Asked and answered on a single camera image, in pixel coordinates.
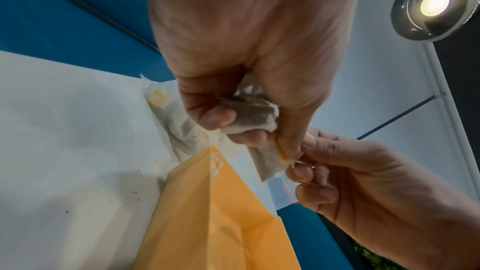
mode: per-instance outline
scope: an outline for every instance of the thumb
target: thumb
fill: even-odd
[[[389,155],[380,143],[359,140],[332,140],[307,133],[301,150],[309,159],[331,166],[367,170]]]
[[[300,144],[316,110],[316,106],[301,109],[279,108],[276,142],[288,159],[297,160],[302,156]]]

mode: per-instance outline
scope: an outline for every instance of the light bulb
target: light bulb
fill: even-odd
[[[450,0],[423,0],[420,4],[420,12],[428,17],[437,16],[445,11]]]

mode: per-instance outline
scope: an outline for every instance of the skin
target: skin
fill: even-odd
[[[328,98],[358,0],[148,0],[160,52],[178,79],[187,113],[207,130],[235,120],[219,106],[252,70],[279,105],[276,140],[292,159],[315,110]],[[274,136],[232,136],[261,146]]]
[[[480,266],[480,206],[376,142],[309,129],[286,174],[296,196],[357,242],[410,270]]]

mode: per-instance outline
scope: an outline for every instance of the tea bag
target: tea bag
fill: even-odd
[[[267,100],[251,72],[245,75],[233,98],[223,99],[220,105],[236,112],[235,121],[221,129],[224,134],[239,134],[259,129],[273,132],[277,129],[275,118],[278,116],[278,107]],[[260,148],[248,147],[248,152],[262,182],[285,171],[293,163],[283,156],[274,141]]]

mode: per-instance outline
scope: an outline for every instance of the lamp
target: lamp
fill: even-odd
[[[478,14],[480,0],[395,0],[390,13],[395,31],[417,42],[434,42]]]

